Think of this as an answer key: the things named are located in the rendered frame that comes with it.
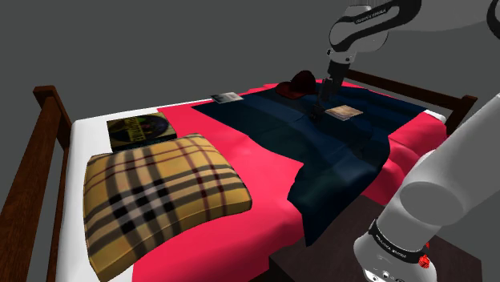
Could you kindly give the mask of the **tan plaid pillow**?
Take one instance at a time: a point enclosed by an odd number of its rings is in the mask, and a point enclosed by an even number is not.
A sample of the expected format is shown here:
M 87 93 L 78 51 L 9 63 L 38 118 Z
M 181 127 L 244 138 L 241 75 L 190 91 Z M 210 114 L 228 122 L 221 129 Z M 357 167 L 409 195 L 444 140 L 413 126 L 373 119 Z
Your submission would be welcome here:
M 88 259 L 109 282 L 167 240 L 251 206 L 242 179 L 200 134 L 94 155 L 83 184 Z

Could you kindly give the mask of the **tan flat book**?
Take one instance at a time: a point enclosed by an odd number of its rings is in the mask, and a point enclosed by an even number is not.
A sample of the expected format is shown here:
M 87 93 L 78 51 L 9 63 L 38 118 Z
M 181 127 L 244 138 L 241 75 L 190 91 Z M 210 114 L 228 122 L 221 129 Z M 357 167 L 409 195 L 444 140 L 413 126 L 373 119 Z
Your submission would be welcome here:
M 346 121 L 354 116 L 361 115 L 362 111 L 359 111 L 358 109 L 352 108 L 347 105 L 342 105 L 325 110 L 325 114 L 328 114 L 341 121 Z

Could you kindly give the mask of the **wooden bed with white mattress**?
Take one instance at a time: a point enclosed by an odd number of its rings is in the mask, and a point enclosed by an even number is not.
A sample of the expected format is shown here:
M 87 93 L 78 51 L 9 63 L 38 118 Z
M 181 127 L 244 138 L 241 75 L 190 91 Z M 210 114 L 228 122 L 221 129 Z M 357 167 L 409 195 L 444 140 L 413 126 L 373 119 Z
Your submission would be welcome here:
M 445 122 L 447 135 L 457 129 L 478 100 L 471 95 L 461 98 L 444 95 L 352 69 L 345 77 L 452 110 Z M 71 121 L 55 86 L 35 87 L 33 94 L 41 111 L 0 214 L 0 280 L 4 282 L 26 282 L 57 138 L 63 149 L 63 160 L 46 274 L 46 282 L 55 281 Z

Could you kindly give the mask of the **small grey booklet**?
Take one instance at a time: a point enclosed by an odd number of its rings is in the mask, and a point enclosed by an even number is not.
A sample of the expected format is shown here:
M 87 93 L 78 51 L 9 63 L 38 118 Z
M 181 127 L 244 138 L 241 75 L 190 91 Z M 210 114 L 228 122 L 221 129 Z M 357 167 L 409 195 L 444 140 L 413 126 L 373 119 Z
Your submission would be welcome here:
M 211 96 L 212 100 L 218 104 L 231 103 L 235 101 L 243 100 L 243 98 L 235 92 L 226 92 L 221 94 L 216 94 Z

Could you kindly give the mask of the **dark blue blanket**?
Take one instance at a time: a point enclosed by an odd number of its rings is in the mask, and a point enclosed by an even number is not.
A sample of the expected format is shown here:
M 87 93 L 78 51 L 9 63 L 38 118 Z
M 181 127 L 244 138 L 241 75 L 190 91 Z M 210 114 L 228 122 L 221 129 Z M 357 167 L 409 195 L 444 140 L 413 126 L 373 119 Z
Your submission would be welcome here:
M 389 135 L 425 110 L 363 88 L 342 87 L 325 108 L 347 105 L 360 114 L 345 121 L 327 114 L 311 119 L 316 100 L 315 95 L 288 99 L 268 89 L 239 101 L 196 107 L 265 149 L 303 164 L 288 201 L 302 215 L 308 246 L 379 175 L 389 158 Z

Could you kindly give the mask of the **dark book with yellow-green cover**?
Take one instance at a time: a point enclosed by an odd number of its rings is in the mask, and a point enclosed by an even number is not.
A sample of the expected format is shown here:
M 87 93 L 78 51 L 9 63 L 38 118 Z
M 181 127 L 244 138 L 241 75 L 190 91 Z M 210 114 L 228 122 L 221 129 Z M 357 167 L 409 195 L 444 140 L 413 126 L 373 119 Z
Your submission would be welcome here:
M 161 112 L 107 121 L 113 152 L 177 139 L 175 129 Z

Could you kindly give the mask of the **red duvet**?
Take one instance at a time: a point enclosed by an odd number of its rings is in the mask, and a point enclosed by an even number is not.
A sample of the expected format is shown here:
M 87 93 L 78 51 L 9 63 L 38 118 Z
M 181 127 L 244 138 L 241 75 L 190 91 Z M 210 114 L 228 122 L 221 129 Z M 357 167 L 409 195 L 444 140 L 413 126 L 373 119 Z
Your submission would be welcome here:
M 234 167 L 252 207 L 194 227 L 145 255 L 131 282 L 250 282 L 268 269 L 268 258 L 304 237 L 302 215 L 288 201 L 303 164 L 265 149 L 247 135 L 196 110 L 205 103 L 167 107 L 179 135 L 198 133 Z M 387 203 L 410 168 L 446 139 L 444 118 L 426 109 L 389 135 L 389 158 L 361 193 Z

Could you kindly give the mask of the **dark red cap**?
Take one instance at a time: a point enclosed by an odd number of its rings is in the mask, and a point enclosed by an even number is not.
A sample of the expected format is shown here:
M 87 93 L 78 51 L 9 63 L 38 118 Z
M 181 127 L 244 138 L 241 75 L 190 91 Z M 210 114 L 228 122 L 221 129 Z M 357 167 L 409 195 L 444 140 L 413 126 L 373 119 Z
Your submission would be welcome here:
M 316 79 L 310 70 L 302 70 L 290 81 L 279 83 L 275 92 L 288 99 L 299 99 L 305 95 L 317 95 Z

